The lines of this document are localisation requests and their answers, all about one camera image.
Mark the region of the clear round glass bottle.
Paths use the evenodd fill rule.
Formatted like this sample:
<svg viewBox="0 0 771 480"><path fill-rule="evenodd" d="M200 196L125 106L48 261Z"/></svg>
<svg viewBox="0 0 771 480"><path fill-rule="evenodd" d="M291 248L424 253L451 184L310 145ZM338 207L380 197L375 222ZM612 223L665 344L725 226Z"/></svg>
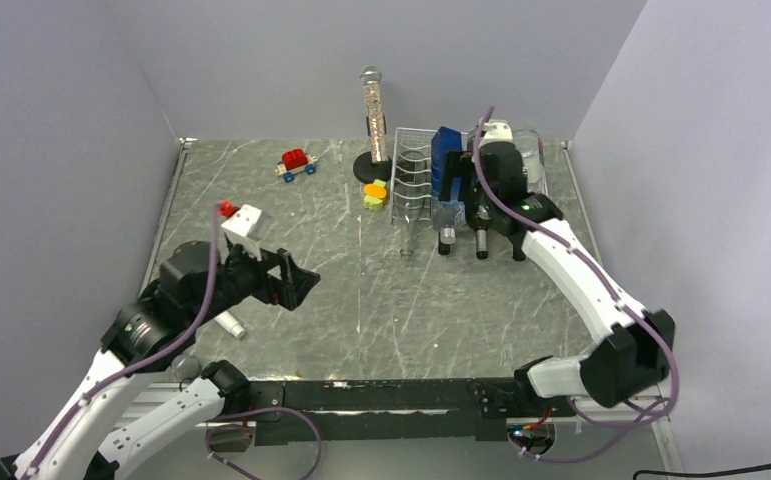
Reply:
<svg viewBox="0 0 771 480"><path fill-rule="evenodd" d="M521 155L528 190L549 195L541 135L537 130L528 127L515 129L512 135L515 147Z"/></svg>

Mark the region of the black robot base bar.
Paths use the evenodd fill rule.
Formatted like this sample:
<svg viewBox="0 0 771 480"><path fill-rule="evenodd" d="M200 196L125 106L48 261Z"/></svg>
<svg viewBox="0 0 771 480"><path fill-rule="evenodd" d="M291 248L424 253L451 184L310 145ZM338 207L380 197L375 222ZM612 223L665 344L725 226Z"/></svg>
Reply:
<svg viewBox="0 0 771 480"><path fill-rule="evenodd" d="M574 415L563 397L531 398L513 378L251 381L217 419L252 422L258 446L470 437L504 441L511 426Z"/></svg>

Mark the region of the clear glass wine bottle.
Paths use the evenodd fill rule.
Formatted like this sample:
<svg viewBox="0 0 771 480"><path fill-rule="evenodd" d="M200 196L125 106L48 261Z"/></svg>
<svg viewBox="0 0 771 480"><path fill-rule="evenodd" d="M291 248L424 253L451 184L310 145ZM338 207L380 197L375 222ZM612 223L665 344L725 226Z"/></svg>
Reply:
<svg viewBox="0 0 771 480"><path fill-rule="evenodd" d="M403 150L395 159L393 213L399 224L401 241L400 256L408 259L418 249L418 236L423 217L427 184L426 155L419 150Z"/></svg>

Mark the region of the tall blue square bottle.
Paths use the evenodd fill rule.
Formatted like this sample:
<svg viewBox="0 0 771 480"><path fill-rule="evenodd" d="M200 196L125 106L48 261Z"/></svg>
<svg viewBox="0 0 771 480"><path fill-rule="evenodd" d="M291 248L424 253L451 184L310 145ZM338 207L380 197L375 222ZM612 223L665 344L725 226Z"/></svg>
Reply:
<svg viewBox="0 0 771 480"><path fill-rule="evenodd" d="M462 134L441 126L431 140L431 214L438 232L437 250L448 255L456 242L457 220L462 203L458 200L461 180L448 166L448 157L455 154L458 163L462 152Z"/></svg>

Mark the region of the green wine bottle brown label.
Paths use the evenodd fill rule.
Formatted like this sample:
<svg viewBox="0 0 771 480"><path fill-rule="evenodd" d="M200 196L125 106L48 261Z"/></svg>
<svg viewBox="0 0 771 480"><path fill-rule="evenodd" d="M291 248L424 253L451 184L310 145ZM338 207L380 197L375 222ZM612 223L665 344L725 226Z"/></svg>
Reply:
<svg viewBox="0 0 771 480"><path fill-rule="evenodd" d="M479 260L488 258L488 230L492 223L490 215L485 207L478 205L475 212L470 216L469 225L475 235L475 255Z"/></svg>

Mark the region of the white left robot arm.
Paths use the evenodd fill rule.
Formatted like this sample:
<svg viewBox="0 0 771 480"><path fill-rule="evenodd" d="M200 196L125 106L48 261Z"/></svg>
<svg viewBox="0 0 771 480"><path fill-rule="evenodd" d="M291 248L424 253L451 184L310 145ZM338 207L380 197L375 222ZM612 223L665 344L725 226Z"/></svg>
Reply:
<svg viewBox="0 0 771 480"><path fill-rule="evenodd" d="M320 276L284 249L260 258L216 241L180 245L138 299L125 305L101 339L91 367L45 432L24 452L0 458L0 479L124 479L191 426L240 417L251 405L249 380L227 361L180 395L122 429L133 400L195 342L199 327L248 297L289 311Z"/></svg>

